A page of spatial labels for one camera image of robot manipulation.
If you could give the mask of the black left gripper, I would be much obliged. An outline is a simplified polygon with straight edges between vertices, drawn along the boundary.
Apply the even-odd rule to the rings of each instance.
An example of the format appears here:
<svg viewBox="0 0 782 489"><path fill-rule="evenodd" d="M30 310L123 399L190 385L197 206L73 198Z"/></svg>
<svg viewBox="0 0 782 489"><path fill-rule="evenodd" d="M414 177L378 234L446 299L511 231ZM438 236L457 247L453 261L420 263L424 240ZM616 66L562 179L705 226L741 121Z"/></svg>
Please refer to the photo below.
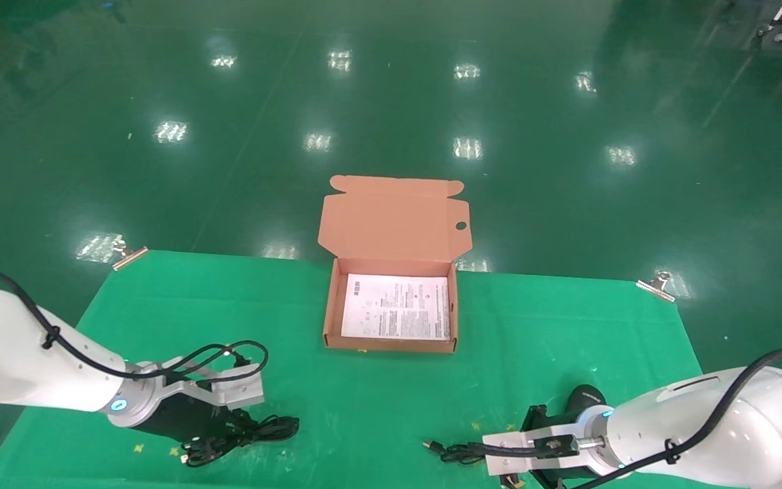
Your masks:
<svg viewBox="0 0 782 489"><path fill-rule="evenodd" d="M220 439L235 433L239 415L182 393L163 399L137 431L167 437L180 443L194 439Z"/></svg>

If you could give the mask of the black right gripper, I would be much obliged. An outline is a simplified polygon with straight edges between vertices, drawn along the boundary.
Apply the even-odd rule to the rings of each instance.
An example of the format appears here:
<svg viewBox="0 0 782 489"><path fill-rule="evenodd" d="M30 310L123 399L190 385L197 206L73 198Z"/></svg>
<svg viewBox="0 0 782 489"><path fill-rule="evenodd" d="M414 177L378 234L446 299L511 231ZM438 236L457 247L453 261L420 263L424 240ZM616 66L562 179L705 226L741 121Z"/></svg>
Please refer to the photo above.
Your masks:
<svg viewBox="0 0 782 489"><path fill-rule="evenodd" d="M568 423L567 414L549 416L547 414L547 405L531 405L522 422L522 431L534 431Z"/></svg>

